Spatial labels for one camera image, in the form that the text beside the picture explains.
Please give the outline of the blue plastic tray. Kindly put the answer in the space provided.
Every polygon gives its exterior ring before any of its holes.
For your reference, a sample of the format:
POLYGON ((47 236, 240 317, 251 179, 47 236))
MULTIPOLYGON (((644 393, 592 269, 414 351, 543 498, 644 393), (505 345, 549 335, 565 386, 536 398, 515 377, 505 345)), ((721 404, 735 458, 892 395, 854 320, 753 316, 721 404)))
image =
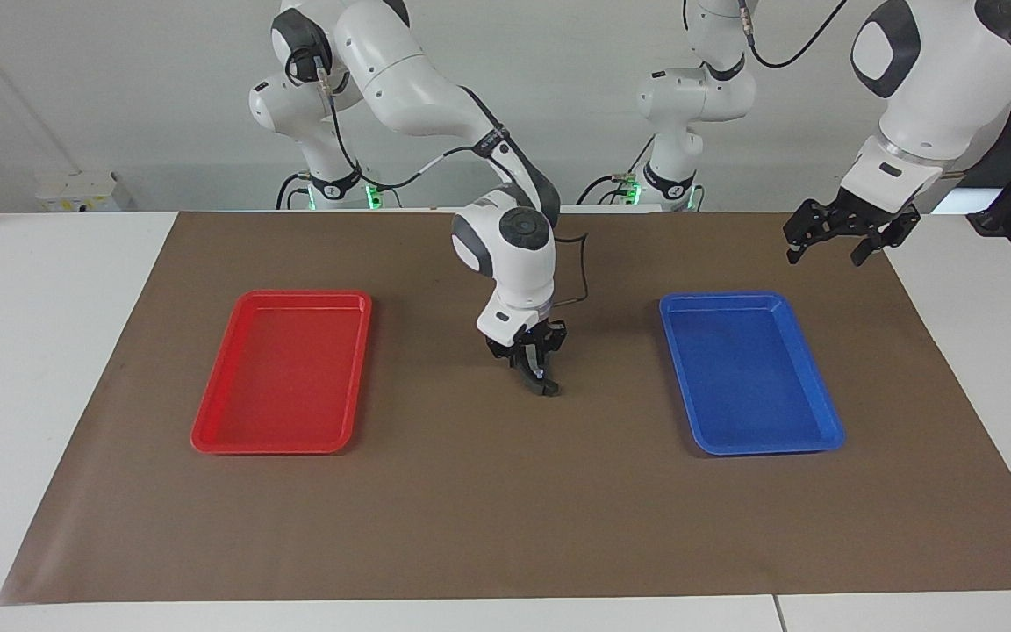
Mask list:
POLYGON ((835 451, 845 428, 774 291, 669 293, 659 319, 695 443, 713 456, 835 451))

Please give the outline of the brown paper table mat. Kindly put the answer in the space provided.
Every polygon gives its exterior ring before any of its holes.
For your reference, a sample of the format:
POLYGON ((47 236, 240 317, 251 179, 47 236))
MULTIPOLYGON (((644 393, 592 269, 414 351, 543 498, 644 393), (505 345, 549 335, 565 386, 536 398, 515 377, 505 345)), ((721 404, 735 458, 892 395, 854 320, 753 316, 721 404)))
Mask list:
POLYGON ((776 213, 574 215, 589 300, 534 395, 442 213, 181 213, 1 604, 1011 591, 1011 472, 885 256, 776 213), (354 435, 209 456, 191 429, 257 289, 373 297, 354 435), (822 455, 694 443, 659 301, 775 291, 845 424, 822 455))

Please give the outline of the red plastic tray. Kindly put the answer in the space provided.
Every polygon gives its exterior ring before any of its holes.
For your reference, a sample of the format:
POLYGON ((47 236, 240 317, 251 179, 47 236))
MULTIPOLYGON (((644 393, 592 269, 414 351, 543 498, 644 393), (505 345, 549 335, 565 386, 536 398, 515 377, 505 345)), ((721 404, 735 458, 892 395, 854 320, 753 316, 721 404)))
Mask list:
POLYGON ((355 421, 373 301, 250 291, 236 301, 191 428, 204 455, 333 455, 355 421))

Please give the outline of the white wall socket box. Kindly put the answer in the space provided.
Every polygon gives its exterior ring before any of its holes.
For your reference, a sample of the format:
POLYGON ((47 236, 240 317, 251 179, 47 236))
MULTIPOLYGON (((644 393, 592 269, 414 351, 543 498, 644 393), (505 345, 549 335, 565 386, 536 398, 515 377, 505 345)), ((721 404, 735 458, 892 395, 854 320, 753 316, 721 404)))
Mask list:
POLYGON ((135 201, 112 171, 47 172, 35 199, 44 212, 129 212, 135 201))

